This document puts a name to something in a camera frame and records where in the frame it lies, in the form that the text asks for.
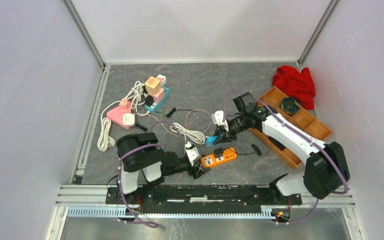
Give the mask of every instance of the wooden tray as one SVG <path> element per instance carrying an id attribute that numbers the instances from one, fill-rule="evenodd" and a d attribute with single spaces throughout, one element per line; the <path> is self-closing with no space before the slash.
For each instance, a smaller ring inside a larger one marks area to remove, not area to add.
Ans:
<path id="1" fill-rule="evenodd" d="M 318 120 L 315 116 L 311 115 L 304 108 L 300 108 L 298 112 L 294 115 L 289 116 L 284 112 L 279 105 L 281 104 L 282 99 L 287 98 L 288 96 L 284 94 L 279 88 L 273 87 L 270 91 L 264 94 L 259 99 L 270 107 L 277 110 L 278 113 L 288 120 L 291 124 L 311 135 L 314 138 L 317 138 L 322 141 L 326 141 L 333 131 L 327 127 L 323 122 Z M 269 136 L 264 133 L 259 132 L 254 128 L 249 129 L 253 134 L 255 134 L 264 144 L 266 144 L 273 152 L 275 152 L 291 169 L 298 168 L 302 162 L 301 160 L 288 148 L 281 150 L 272 141 L 269 140 Z"/>

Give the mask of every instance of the red cloth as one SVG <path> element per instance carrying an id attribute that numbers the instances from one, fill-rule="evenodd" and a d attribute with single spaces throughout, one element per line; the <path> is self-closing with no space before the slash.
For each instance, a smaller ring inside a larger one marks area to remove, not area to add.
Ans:
<path id="1" fill-rule="evenodd" d="M 301 73 L 292 66 L 281 66 L 273 76 L 273 86 L 279 88 L 289 97 L 298 100 L 302 107 L 307 110 L 314 110 L 316 89 L 308 67 Z"/>

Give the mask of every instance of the aluminum frame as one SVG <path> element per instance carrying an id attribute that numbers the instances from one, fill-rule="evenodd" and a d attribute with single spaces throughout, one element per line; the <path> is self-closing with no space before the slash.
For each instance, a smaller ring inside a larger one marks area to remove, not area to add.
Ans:
<path id="1" fill-rule="evenodd" d="M 52 219 L 46 234 L 46 240 L 59 240 L 62 236 L 67 217 L 95 217 L 108 218 L 114 217 L 114 214 L 124 213 L 126 206 L 123 204 L 106 204 L 107 186 L 106 185 L 62 185 L 54 207 Z M 302 194 L 302 205 L 293 205 L 293 209 L 311 208 L 315 198 L 310 194 Z M 285 205 L 262 205 L 262 213 L 272 209 L 284 209 Z M 349 191 L 345 195 L 331 194 L 325 199 L 320 200 L 317 208 L 329 209 L 340 208 L 345 217 L 345 223 L 351 237 L 351 240 L 366 239 L 361 225 L 358 221 L 357 208 Z M 262 215 L 255 214 L 221 214 L 220 216 L 208 214 L 150 214 L 144 218 L 216 218 L 216 219 L 267 219 Z"/>
<path id="2" fill-rule="evenodd" d="M 299 68 L 301 69 L 301 65 L 305 62 L 307 59 L 310 51 L 313 49 L 317 39 L 320 37 L 320 34 L 322 33 L 323 29 L 325 28 L 329 18 L 331 17 L 332 13 L 336 9 L 338 3 L 340 0 L 330 0 L 329 4 L 327 5 L 326 9 L 324 10 L 323 15 L 321 16 L 320 20 L 317 23 L 317 26 L 315 27 L 310 39 L 308 40 L 307 44 L 304 47 L 304 50 L 301 53 L 301 56 L 299 56 L 297 63 Z"/>
<path id="3" fill-rule="evenodd" d="M 96 85 L 96 91 L 93 94 L 93 100 L 89 107 L 89 114 L 85 124 L 81 145 L 78 148 L 76 158 L 77 164 L 73 168 L 71 183 L 76 177 L 83 176 L 85 173 L 86 163 L 88 161 L 89 150 L 91 149 L 92 137 L 100 114 L 102 98 L 104 97 L 105 87 L 107 86 L 108 76 L 110 75 L 111 66 L 106 66 L 99 75 L 99 81 Z"/>
<path id="4" fill-rule="evenodd" d="M 83 37 L 84 41 L 87 44 L 87 47 L 92 52 L 93 57 L 95 58 L 96 62 L 101 68 L 105 68 L 106 64 L 104 59 L 102 58 L 101 54 L 98 51 L 97 46 L 95 45 L 94 41 L 92 40 L 91 35 L 89 34 L 88 30 L 86 29 L 85 24 L 83 23 L 82 19 L 80 18 L 79 13 L 76 10 L 76 7 L 74 6 L 72 0 L 62 0 L 62 3 L 64 3 L 65 8 L 67 8 L 68 13 L 70 14 L 71 18 L 74 21 L 74 24 L 76 25 L 78 31 L 80 32 L 81 36 Z"/>

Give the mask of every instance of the white electrical outlet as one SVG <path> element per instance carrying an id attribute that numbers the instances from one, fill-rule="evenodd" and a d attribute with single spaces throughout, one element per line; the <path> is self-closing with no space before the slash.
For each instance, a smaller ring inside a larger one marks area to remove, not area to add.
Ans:
<path id="1" fill-rule="evenodd" d="M 164 85 L 166 85 L 166 82 L 167 82 L 167 78 L 166 78 L 166 76 L 164 76 L 164 75 L 158 75 L 158 76 L 156 76 L 156 78 L 157 79 L 161 79 L 161 86 L 164 86 Z"/>
<path id="2" fill-rule="evenodd" d="M 126 127 L 133 127 L 135 125 L 135 115 L 133 113 L 123 114 L 123 125 Z"/>

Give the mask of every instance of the white robotic arm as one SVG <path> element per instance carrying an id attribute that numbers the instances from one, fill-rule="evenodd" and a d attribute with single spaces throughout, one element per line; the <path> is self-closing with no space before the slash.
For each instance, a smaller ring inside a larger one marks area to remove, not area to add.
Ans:
<path id="1" fill-rule="evenodd" d="M 282 195 L 311 193 L 314 197 L 323 199 L 342 185 L 339 175 L 316 145 L 324 148 L 345 180 L 350 179 L 344 151 L 338 143 L 326 144 L 308 135 L 289 123 L 275 109 L 271 108 L 270 111 L 265 106 L 258 106 L 248 92 L 233 99 L 233 102 L 241 113 L 239 116 L 226 120 L 226 113 L 223 111 L 217 111 L 213 115 L 213 121 L 217 124 L 213 144 L 234 141 L 237 139 L 236 134 L 254 128 L 290 149 L 304 163 L 305 172 L 278 179 L 275 184 Z"/>

